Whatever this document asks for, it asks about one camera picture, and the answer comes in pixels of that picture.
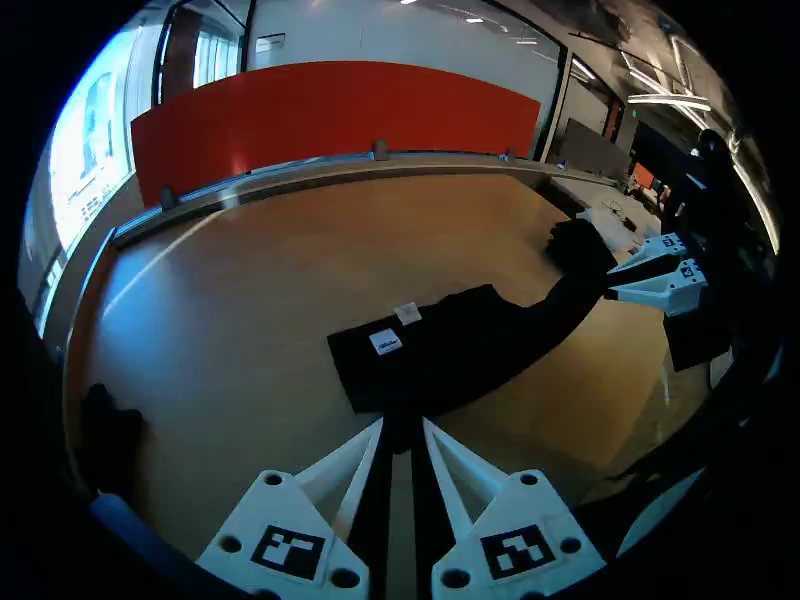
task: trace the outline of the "screw hole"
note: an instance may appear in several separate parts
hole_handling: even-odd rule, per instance
[[[565,538],[561,542],[561,551],[565,554],[575,554],[581,549],[581,541],[576,538]]]
[[[219,539],[219,547],[225,550],[225,552],[233,554],[234,552],[238,552],[242,549],[242,542],[237,540],[232,535],[223,535]]]
[[[281,600],[281,597],[272,590],[258,590],[253,592],[253,596],[262,600]]]
[[[331,583],[336,587],[353,588],[361,581],[361,577],[355,571],[350,569],[335,569],[331,573]]]
[[[467,587],[469,579],[469,573],[461,569],[447,569],[442,573],[442,583],[449,588]]]

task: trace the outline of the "white tag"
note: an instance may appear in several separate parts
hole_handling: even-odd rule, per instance
[[[372,342],[372,347],[375,348],[375,352],[377,352],[379,356],[383,356],[384,354],[388,354],[389,352],[403,347],[400,338],[397,337],[395,332],[391,329],[384,329],[378,333],[373,333],[369,336],[369,341]]]
[[[409,302],[403,306],[398,306],[394,309],[394,314],[397,315],[397,318],[400,319],[403,325],[410,325],[411,323],[422,320],[422,315],[419,314],[416,302]]]

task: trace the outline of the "ceiling light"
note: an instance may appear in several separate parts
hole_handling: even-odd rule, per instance
[[[652,89],[655,92],[658,92],[659,94],[669,94],[669,91],[667,90],[667,88],[665,88],[663,85],[658,83],[652,77],[648,77],[647,75],[642,73],[639,69],[631,69],[631,76],[634,77],[635,79],[638,79],[643,84],[645,84],[647,87],[649,87],[650,89]]]
[[[574,66],[578,67],[578,69],[580,69],[581,71],[583,71],[583,74],[584,74],[584,75],[586,75],[586,76],[587,76],[589,79],[594,79],[594,78],[595,78],[595,77],[594,77],[594,73],[592,73],[592,72],[591,72],[591,71],[590,71],[590,70],[589,70],[589,69],[586,67],[586,65],[584,65],[584,64],[583,64],[581,61],[579,61],[577,58],[573,58],[573,59],[572,59],[572,64],[573,64]]]
[[[697,110],[711,110],[711,104],[706,98],[700,96],[682,96],[680,94],[636,94],[628,96],[630,104],[670,104],[672,106],[685,106]]]

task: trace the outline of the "ceiling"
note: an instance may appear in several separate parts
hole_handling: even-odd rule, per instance
[[[569,34],[596,46],[593,60],[609,64],[606,78],[624,97],[653,93],[630,74],[634,67],[672,93],[707,98],[710,113],[698,112],[706,125],[727,135],[743,123],[730,92],[702,57],[683,28],[652,2],[644,0],[527,0],[552,16]],[[664,120],[696,137],[697,127],[670,107],[659,107]]]

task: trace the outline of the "glass wall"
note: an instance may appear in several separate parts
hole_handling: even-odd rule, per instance
[[[50,193],[62,247],[69,249],[128,175],[125,82],[137,32],[114,36],[84,73],[53,131]]]
[[[193,36],[188,48],[173,46],[176,65],[187,66],[187,89],[239,72],[250,0],[228,4],[148,3],[108,41],[64,103],[31,186],[17,276],[40,333],[77,243],[135,172],[130,124],[161,100],[169,39],[186,40],[174,26],[179,10]]]
[[[236,14],[217,1],[173,5],[158,53],[155,104],[240,71],[244,22]]]

